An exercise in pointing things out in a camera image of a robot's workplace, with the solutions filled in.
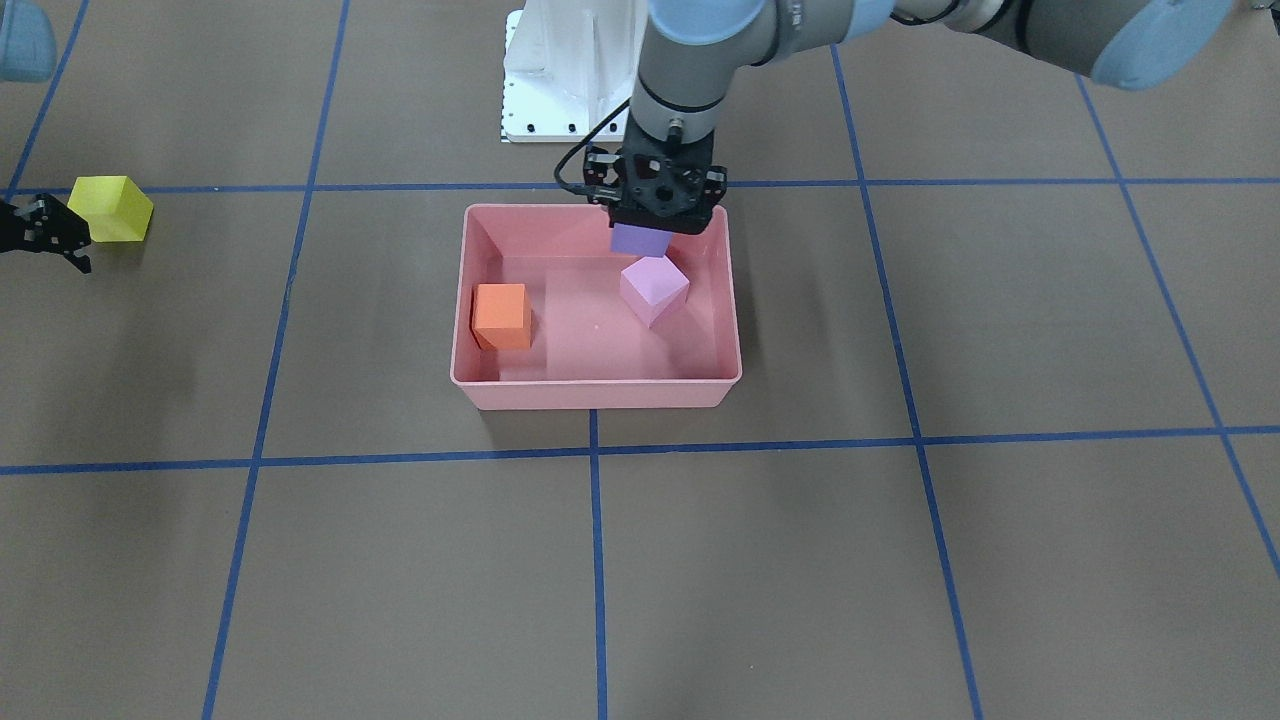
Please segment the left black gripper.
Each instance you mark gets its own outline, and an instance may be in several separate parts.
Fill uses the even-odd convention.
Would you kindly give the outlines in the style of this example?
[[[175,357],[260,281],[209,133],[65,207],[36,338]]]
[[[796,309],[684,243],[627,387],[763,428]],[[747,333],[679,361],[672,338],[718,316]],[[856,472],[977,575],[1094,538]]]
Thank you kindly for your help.
[[[594,143],[585,155],[588,200],[607,210],[611,227],[700,234],[728,188],[714,164],[713,138],[673,146],[631,138],[612,152]]]

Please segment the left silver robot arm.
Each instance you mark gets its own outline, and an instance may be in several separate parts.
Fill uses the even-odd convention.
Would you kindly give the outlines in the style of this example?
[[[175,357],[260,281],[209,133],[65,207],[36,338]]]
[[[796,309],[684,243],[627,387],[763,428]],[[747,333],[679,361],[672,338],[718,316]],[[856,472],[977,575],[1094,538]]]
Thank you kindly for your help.
[[[611,224],[701,233],[728,188],[716,131],[736,74],[886,24],[940,27],[1124,91],[1153,88],[1217,33],[1231,1],[652,1],[634,86],[608,117],[616,150],[582,138],[582,178],[557,184]]]

